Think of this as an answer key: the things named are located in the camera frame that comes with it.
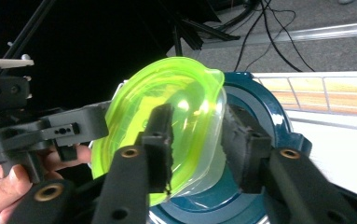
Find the metal rod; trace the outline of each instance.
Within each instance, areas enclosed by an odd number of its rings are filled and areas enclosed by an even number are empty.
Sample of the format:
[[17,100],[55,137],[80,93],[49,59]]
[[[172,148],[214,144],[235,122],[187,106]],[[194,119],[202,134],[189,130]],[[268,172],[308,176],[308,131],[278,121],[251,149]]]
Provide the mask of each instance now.
[[292,93],[294,94],[294,97],[295,97],[296,102],[297,102],[297,106],[299,106],[299,109],[302,109],[302,108],[301,108],[301,105],[300,105],[300,102],[299,102],[299,99],[297,98],[297,95],[296,95],[294,86],[292,86],[291,80],[289,79],[289,77],[286,78],[286,80],[288,81],[289,86],[291,87]]
[[[333,39],[333,38],[343,38],[343,37],[353,37],[357,36],[357,23],[328,26],[322,28],[308,29],[308,30],[297,30],[289,32],[290,36],[294,41],[310,41],[310,40],[322,40],[322,39]],[[286,33],[281,33],[274,39],[274,42],[289,42],[291,41]],[[241,46],[243,38],[239,40],[232,40],[228,42],[214,41],[203,44],[203,49],[219,49],[219,48],[233,48]],[[268,35],[250,35],[245,44],[268,44],[270,40]]]

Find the brass screw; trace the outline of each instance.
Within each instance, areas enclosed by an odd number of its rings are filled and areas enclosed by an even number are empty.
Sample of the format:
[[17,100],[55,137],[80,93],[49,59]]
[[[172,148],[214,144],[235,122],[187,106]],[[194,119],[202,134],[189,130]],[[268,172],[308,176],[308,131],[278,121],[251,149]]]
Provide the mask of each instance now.
[[39,202],[47,202],[62,194],[63,185],[59,183],[49,184],[40,189],[34,196]]
[[135,148],[128,148],[120,153],[124,158],[133,158],[138,156],[140,152]]
[[280,151],[281,155],[283,155],[283,157],[286,157],[288,159],[299,159],[300,158],[300,154],[292,149],[283,149]]

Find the black metal bracket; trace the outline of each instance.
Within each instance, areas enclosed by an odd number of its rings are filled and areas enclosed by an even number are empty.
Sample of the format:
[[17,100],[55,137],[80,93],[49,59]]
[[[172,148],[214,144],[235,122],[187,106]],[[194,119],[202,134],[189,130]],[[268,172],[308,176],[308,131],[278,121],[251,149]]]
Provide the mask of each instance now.
[[[2,120],[9,120],[5,113]],[[0,164],[5,175],[12,166],[21,164],[33,183],[44,180],[37,153],[55,146],[62,161],[76,159],[72,145],[88,142],[108,135],[103,112],[98,106],[85,106],[58,114],[22,122],[12,120],[7,126],[0,124]]]
[[172,113],[171,105],[154,108],[144,132],[116,151],[106,175],[78,189],[67,180],[31,189],[8,223],[146,223],[149,193],[171,190]]

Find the transparent plastic container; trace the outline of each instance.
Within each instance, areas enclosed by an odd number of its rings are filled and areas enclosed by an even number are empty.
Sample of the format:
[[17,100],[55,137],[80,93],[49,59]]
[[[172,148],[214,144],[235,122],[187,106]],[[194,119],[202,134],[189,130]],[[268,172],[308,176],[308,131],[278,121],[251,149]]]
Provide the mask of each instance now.
[[[105,119],[109,135],[94,141],[93,177],[108,172],[115,151],[134,144],[155,106],[170,103],[174,107],[172,196],[183,189],[193,194],[208,188],[200,182],[216,158],[214,152],[226,104],[224,78],[221,71],[184,57],[160,60],[135,74],[108,108]],[[209,183],[216,183],[219,177]],[[203,187],[190,190],[192,184]],[[151,194],[150,204],[165,199],[165,193]]]

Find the screw hole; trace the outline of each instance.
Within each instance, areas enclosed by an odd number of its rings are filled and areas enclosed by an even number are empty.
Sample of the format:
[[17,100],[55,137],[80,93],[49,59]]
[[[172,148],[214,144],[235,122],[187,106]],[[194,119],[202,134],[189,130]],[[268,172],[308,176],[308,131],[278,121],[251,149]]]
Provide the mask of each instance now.
[[62,184],[50,184],[40,189],[34,196],[39,202],[47,202],[62,194]]
[[64,128],[60,128],[60,129],[59,129],[59,133],[65,134],[65,133],[67,133],[67,131],[66,131]]
[[299,159],[300,154],[292,149],[284,149],[281,150],[280,153],[283,155],[283,157],[289,158],[289,159]]
[[124,150],[123,152],[121,152],[122,157],[125,158],[132,158],[132,157],[136,157],[138,155],[138,150],[135,148],[129,148]]
[[125,209],[117,209],[112,213],[112,219],[122,220],[127,217],[129,213]]

